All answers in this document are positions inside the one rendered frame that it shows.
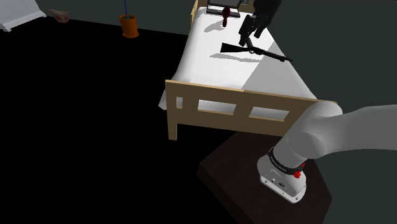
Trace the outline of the orange plant pot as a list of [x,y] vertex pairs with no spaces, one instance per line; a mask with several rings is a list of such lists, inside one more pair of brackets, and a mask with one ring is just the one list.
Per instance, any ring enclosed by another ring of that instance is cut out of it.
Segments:
[[127,0],[123,0],[125,14],[119,16],[123,36],[126,38],[136,38],[139,36],[137,30],[137,19],[128,12]]

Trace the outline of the wooden bed with white mattress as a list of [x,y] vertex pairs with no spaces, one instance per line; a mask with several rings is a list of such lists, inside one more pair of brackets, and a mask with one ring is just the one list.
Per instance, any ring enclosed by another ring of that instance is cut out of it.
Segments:
[[283,136],[317,99],[290,62],[247,52],[223,53],[235,44],[242,17],[223,26],[195,0],[188,41],[159,106],[167,112],[169,139],[179,124]]

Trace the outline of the dark red upright object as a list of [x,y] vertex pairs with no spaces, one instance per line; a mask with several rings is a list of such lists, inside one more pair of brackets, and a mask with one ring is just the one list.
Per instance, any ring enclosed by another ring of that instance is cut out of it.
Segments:
[[230,8],[229,7],[224,7],[222,12],[221,12],[221,15],[223,17],[223,22],[222,22],[222,26],[223,27],[227,26],[228,17],[230,16],[230,14],[231,14]]

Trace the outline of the black toy rifle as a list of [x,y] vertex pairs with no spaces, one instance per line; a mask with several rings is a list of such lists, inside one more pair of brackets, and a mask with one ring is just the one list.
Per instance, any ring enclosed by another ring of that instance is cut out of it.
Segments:
[[265,55],[267,57],[271,57],[273,59],[280,60],[281,62],[289,61],[292,62],[293,60],[289,57],[278,55],[276,53],[268,52],[266,50],[262,50],[257,47],[241,47],[241,46],[236,46],[236,45],[230,45],[227,43],[222,43],[221,44],[221,53],[237,53],[237,52],[249,52],[249,53],[254,53],[257,55]]

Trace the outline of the white furniture piece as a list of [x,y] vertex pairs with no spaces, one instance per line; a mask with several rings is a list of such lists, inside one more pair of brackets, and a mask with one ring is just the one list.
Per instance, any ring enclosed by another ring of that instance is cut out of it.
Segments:
[[46,14],[35,0],[0,0],[0,29],[4,32],[40,17]]

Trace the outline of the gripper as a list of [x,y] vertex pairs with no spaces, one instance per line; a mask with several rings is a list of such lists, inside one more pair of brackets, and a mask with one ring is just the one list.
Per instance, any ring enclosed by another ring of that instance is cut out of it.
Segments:
[[241,47],[253,47],[250,35],[254,32],[256,38],[260,38],[262,32],[268,26],[268,16],[262,15],[246,15],[241,28],[240,28],[240,41]]

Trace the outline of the black laptop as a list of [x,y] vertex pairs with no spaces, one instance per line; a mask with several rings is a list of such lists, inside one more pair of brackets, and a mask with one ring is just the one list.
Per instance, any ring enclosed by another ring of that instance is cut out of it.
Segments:
[[239,6],[242,0],[207,0],[206,13],[213,15],[222,15],[226,8],[229,8],[230,17],[240,17]]

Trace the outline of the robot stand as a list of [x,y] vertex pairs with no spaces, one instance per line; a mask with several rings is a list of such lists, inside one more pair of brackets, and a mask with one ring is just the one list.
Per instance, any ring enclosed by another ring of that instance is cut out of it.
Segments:
[[315,161],[305,164],[307,190],[295,204],[261,183],[256,163],[279,140],[238,132],[199,163],[197,176],[239,224],[323,224],[332,197]]

